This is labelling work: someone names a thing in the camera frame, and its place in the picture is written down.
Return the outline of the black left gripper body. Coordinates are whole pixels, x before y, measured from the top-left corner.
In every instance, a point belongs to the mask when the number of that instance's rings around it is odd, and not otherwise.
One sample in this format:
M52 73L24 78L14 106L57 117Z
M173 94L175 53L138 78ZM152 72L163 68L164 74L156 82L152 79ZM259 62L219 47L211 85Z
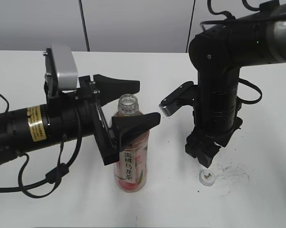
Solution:
M57 98L46 96L46 115L50 124L50 138L61 136L63 141L76 140L75 150L67 162L70 166L79 154L82 139L93 135L104 165L119 161L116 138L109 130L99 101L100 91L93 77L79 77L80 86L71 92L60 92Z

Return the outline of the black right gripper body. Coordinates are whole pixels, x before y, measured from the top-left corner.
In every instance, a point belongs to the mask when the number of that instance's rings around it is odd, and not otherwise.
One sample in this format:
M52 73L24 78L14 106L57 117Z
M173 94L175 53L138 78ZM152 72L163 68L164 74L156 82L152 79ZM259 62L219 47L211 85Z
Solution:
M197 154L203 153L214 153L219 152L221 147L226 147L229 143L232 135L237 129L240 129L242 125L242 119L239 117L235 118L234 126L227 133L222 135L206 135L200 130L194 130L186 139L185 152L197 159Z

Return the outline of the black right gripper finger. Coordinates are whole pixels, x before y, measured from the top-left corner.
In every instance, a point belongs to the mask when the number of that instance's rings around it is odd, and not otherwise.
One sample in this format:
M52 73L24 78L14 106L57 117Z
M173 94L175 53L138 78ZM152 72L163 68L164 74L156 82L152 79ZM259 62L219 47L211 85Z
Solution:
M198 159L198 162L206 167L206 168L209 168L210 165L212 164L212 161L214 159L214 157L217 155L218 152L214 152L214 153L203 153L203 152L200 152L197 154L197 159Z

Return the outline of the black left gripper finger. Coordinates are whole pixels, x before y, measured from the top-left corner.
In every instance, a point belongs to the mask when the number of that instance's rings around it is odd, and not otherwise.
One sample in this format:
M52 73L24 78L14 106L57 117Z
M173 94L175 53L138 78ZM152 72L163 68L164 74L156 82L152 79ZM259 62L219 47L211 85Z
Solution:
M100 91L99 101L101 106L119 99L122 95L134 95L140 91L140 81L114 79L102 75L94 75L93 81Z
M142 134L159 125L160 120L161 115L158 112L128 117L113 116L112 130L119 152L125 150Z

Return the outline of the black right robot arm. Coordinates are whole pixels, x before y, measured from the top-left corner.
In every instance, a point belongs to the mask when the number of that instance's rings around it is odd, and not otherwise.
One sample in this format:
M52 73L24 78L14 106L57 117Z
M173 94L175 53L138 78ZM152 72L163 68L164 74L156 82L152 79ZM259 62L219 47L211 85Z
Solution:
M210 22L210 28L195 36L189 58L198 72L185 105L193 108L194 129L185 151L204 167L240 129L238 111L253 100L238 97L243 67L286 63L286 3L270 0L253 14Z

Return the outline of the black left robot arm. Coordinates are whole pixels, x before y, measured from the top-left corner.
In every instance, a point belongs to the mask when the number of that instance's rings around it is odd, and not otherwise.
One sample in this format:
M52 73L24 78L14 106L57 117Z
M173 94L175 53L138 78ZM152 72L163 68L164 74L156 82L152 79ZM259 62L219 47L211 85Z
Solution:
M60 92L46 104L0 114L0 165L19 155L93 135L103 163L119 160L119 153L135 139L159 125L160 114L117 117L107 124L102 107L124 94L136 94L140 82L102 75L79 77L73 92Z

